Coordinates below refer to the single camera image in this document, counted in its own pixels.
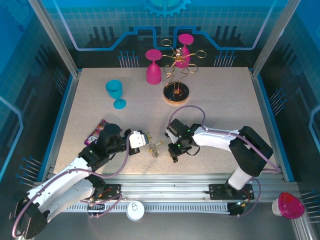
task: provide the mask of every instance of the white cap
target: white cap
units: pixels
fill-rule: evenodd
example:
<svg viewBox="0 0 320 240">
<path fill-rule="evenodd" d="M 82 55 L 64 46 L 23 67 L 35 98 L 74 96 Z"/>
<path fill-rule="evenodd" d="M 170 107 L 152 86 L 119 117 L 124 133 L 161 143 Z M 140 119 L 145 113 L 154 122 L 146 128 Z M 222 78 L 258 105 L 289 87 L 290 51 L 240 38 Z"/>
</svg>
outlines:
<svg viewBox="0 0 320 240">
<path fill-rule="evenodd" d="M 140 220 L 145 214 L 145 207 L 139 201 L 132 201 L 130 202 L 127 210 L 126 215 L 132 221 Z"/>
</svg>

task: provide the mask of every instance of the table surface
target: table surface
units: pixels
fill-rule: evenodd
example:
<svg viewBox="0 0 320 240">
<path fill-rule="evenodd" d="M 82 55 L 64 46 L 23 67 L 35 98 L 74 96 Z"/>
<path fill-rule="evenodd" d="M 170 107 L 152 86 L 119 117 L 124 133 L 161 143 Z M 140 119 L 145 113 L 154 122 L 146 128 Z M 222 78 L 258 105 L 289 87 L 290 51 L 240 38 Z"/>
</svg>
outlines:
<svg viewBox="0 0 320 240">
<path fill-rule="evenodd" d="M 163 140 L 160 155 L 154 158 L 149 147 L 130 156 L 122 174 L 218 174 L 232 173 L 238 166 L 233 155 L 225 150 L 204 146 L 196 156 L 181 155 L 173 163 L 168 153 L 170 139 L 164 136 L 170 115 L 178 107 L 166 102 L 163 89 L 167 82 L 150 85 L 146 82 L 146 68 L 84 68 L 79 79 L 68 122 L 62 139 L 54 173 L 64 169 L 85 147 L 84 140 L 99 122 L 105 119 L 121 129 L 150 132 L 152 142 Z M 106 83 L 119 79 L 123 85 L 124 109 L 113 107 L 106 91 Z M 188 100 L 182 104 L 196 105 L 206 113 L 205 125 L 222 130 L 252 127 L 270 144 L 257 96 L 247 67 L 200 67 L 182 81 L 190 90 Z M 176 115 L 182 123 L 191 126 L 201 123 L 202 113 L 195 108 L 185 108 Z M 119 169 L 125 153 L 101 167 L 98 173 L 113 173 Z"/>
</svg>

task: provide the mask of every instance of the glass wall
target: glass wall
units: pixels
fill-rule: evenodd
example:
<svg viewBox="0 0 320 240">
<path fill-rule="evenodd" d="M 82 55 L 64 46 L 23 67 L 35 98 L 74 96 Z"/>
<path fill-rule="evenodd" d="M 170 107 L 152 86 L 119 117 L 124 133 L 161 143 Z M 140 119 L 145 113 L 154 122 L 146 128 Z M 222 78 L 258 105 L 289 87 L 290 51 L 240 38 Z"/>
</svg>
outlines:
<svg viewBox="0 0 320 240">
<path fill-rule="evenodd" d="M 177 36 L 182 33 L 193 35 L 191 51 L 208 53 L 199 66 L 252 67 L 287 0 L 42 2 L 78 68 L 147 67 L 147 50 L 166 53 L 163 39 L 181 47 Z M 223 58 L 228 61 L 217 61 Z"/>
<path fill-rule="evenodd" d="M 36 180 L 69 72 L 27 0 L 0 0 L 0 33 L 1 239 L 9 239 L 12 193 Z"/>
<path fill-rule="evenodd" d="M 300 2 L 260 73 L 293 176 L 302 192 L 315 189 L 317 194 L 320 193 L 319 11 L 319 1 Z"/>
</svg>

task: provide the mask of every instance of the purple package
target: purple package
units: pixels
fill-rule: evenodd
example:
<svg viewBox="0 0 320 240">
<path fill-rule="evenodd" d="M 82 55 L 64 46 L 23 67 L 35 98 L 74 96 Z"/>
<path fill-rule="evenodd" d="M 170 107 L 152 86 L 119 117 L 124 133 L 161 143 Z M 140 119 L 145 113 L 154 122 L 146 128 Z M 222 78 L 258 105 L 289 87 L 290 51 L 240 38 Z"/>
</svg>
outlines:
<svg viewBox="0 0 320 240">
<path fill-rule="evenodd" d="M 101 122 L 98 124 L 98 126 L 96 126 L 95 130 L 84 141 L 84 144 L 89 146 L 92 142 L 97 140 L 99 138 L 100 132 L 105 128 L 106 124 L 107 124 L 107 121 L 102 119 Z"/>
</svg>

